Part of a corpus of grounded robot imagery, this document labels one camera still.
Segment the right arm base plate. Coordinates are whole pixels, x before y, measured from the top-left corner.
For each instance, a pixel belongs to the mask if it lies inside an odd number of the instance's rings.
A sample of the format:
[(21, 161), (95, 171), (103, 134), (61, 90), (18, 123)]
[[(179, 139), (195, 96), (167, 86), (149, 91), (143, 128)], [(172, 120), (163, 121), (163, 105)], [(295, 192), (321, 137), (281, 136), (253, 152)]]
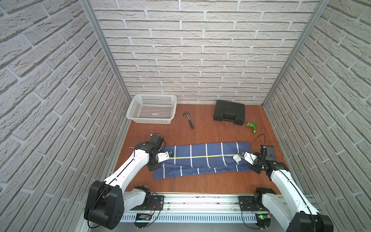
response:
[(241, 211), (269, 212), (263, 205), (262, 198), (256, 199), (254, 196), (242, 195), (238, 196), (238, 201)]

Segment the blue striped pillowcase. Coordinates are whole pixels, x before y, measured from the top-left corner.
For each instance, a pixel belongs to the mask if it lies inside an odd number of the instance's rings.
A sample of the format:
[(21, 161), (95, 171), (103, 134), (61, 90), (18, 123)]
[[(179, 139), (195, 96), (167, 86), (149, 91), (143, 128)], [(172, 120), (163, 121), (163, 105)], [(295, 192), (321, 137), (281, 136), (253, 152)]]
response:
[(169, 146), (165, 151), (172, 151), (174, 156), (153, 172), (154, 179), (250, 171), (250, 164), (233, 158), (240, 152), (252, 153), (248, 142)]

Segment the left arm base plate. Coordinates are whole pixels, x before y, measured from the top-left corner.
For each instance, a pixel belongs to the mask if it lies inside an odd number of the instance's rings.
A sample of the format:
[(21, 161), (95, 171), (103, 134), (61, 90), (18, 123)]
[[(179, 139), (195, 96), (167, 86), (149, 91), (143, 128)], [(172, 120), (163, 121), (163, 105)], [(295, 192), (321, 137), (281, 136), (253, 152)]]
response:
[(151, 195), (148, 200), (145, 200), (145, 202), (140, 205), (136, 206), (131, 211), (160, 211), (163, 210), (163, 205), (164, 205), (164, 195)]

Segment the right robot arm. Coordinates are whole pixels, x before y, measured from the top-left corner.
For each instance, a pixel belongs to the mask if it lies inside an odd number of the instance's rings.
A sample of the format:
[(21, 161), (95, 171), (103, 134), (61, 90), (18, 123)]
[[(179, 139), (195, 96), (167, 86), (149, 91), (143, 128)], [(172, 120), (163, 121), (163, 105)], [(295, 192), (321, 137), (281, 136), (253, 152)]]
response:
[(250, 170), (257, 174), (265, 171), (281, 195), (286, 200), (283, 204), (271, 188), (257, 188), (254, 204), (258, 209), (266, 208), (276, 218), (286, 232), (333, 232), (334, 224), (329, 216), (321, 214), (305, 197), (295, 183), (288, 167), (283, 162), (267, 158), (266, 147), (261, 153), (243, 154), (251, 164)]

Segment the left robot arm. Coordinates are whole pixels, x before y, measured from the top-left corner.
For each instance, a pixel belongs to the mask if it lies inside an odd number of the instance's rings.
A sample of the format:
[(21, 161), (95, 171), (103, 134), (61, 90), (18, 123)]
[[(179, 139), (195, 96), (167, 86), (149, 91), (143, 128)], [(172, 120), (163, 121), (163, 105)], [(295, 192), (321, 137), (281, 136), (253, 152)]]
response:
[(123, 215), (133, 209), (140, 210), (134, 222), (140, 229), (158, 219), (163, 209), (163, 196), (152, 193), (146, 185), (136, 186), (130, 192), (125, 190), (144, 166), (153, 171), (173, 157), (173, 152), (165, 151), (165, 147), (163, 136), (153, 134), (149, 141), (136, 145), (130, 157), (112, 175), (91, 185), (84, 212), (89, 228), (102, 226), (112, 230)]

